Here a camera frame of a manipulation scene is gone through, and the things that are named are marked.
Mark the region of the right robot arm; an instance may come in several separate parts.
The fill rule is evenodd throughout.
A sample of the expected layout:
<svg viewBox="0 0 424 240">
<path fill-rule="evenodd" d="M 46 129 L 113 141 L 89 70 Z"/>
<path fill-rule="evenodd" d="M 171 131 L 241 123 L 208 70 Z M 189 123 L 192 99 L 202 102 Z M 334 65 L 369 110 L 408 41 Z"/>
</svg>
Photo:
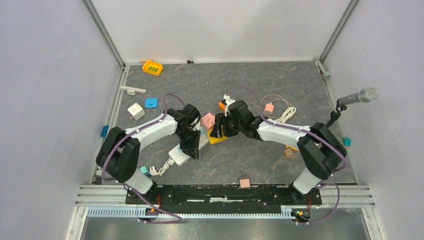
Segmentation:
<svg viewBox="0 0 424 240">
<path fill-rule="evenodd" d="M 223 139 L 239 133 L 249 139 L 298 149 L 305 168 L 291 183 L 288 191 L 289 199 L 295 204 L 302 204 L 309 198 L 313 188 L 348 165 L 344 146 L 321 122 L 312 126 L 278 123 L 262 115 L 254 115 L 244 101 L 238 100 L 230 104 L 227 113 L 215 115 L 209 136 Z"/>
</svg>

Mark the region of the pink cube socket adapter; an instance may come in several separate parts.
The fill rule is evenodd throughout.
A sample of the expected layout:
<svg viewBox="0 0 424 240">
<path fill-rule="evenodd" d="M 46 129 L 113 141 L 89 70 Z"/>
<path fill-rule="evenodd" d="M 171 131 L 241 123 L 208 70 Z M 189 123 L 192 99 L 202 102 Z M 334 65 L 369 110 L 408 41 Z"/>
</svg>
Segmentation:
<svg viewBox="0 0 424 240">
<path fill-rule="evenodd" d="M 204 115 L 201 119 L 201 126 L 206 131 L 211 130 L 215 125 L 215 115 L 208 112 L 206 115 Z"/>
</svg>

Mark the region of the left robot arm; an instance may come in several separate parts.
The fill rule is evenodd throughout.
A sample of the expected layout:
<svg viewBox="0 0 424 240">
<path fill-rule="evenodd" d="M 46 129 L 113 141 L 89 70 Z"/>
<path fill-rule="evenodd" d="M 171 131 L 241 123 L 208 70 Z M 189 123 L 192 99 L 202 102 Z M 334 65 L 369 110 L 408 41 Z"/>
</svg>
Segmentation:
<svg viewBox="0 0 424 240">
<path fill-rule="evenodd" d="M 139 154 L 152 143 L 171 135 L 180 139 L 182 153 L 199 158 L 201 131 L 196 125 L 201 119 L 199 110 L 187 104 L 182 110 L 169 108 L 159 117 L 129 129 L 113 127 L 107 134 L 95 159 L 103 173 L 138 192 L 145 204 L 157 198 L 154 182 L 138 170 Z"/>
</svg>

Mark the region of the yellow cube socket adapter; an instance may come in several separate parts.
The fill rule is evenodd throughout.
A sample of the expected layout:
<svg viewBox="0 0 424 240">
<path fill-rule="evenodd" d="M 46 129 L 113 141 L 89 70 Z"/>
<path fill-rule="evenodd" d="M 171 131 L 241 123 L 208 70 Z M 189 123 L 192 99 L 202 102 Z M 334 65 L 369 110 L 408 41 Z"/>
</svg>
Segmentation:
<svg viewBox="0 0 424 240">
<path fill-rule="evenodd" d="M 212 132 L 212 129 L 210 129 L 207 132 L 207 136 L 208 136 L 209 143 L 212 144 L 212 145 L 213 144 L 221 143 L 221 142 L 225 141 L 226 139 L 228 139 L 228 137 L 226 137 L 226 136 L 223 136 L 223 137 L 212 137 L 212 136 L 210 136 L 210 133 L 211 132 Z"/>
</svg>

